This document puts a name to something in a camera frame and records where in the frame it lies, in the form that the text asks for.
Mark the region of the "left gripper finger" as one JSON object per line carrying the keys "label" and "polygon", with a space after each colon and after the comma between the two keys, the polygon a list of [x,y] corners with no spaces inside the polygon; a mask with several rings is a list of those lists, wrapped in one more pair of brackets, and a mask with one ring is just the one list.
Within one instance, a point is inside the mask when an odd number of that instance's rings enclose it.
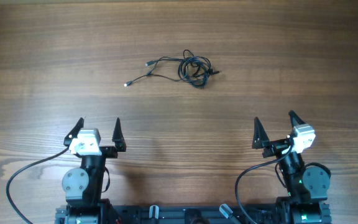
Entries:
{"label": "left gripper finger", "polygon": [[65,136],[65,138],[63,140],[64,146],[69,146],[71,144],[72,140],[77,138],[78,133],[84,126],[84,122],[85,122],[85,120],[82,117],[78,120],[78,122],[75,124],[73,129]]}
{"label": "left gripper finger", "polygon": [[115,123],[112,142],[114,143],[117,152],[126,152],[126,142],[121,129],[121,120],[119,118],[117,118]]}

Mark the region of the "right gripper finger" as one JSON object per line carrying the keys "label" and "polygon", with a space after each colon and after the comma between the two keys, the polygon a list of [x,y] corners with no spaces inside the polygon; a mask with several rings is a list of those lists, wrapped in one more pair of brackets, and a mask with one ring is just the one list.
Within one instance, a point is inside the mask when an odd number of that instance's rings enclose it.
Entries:
{"label": "right gripper finger", "polygon": [[270,145],[269,137],[258,117],[254,118],[254,137],[252,140],[253,149],[262,149]]}
{"label": "right gripper finger", "polygon": [[293,110],[290,110],[288,115],[290,116],[290,122],[293,128],[295,126],[305,124],[305,122]]}

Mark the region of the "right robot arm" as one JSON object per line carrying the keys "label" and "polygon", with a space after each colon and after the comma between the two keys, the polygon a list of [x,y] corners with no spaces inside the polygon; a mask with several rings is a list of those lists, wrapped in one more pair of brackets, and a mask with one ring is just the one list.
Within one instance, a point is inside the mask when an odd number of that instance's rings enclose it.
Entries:
{"label": "right robot arm", "polygon": [[311,147],[315,130],[294,111],[288,113],[291,133],[284,139],[271,141],[259,118],[254,119],[252,147],[263,149],[262,156],[276,157],[276,174],[288,195],[273,204],[248,205],[256,223],[331,223],[331,211],[325,203],[331,171],[317,162],[305,164],[301,153]]}

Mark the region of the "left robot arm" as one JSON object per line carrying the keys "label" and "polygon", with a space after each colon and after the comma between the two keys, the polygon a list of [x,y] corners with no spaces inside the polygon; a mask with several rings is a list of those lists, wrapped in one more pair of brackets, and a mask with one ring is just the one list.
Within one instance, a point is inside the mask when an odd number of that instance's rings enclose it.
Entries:
{"label": "left robot arm", "polygon": [[63,145],[71,154],[81,159],[79,168],[70,169],[62,179],[67,205],[55,214],[55,223],[121,223],[121,218],[108,199],[101,194],[110,186],[103,187],[107,174],[107,159],[116,159],[119,152],[126,151],[121,121],[116,120],[112,146],[101,146],[101,136],[96,128],[86,129],[84,118],[65,136]]}

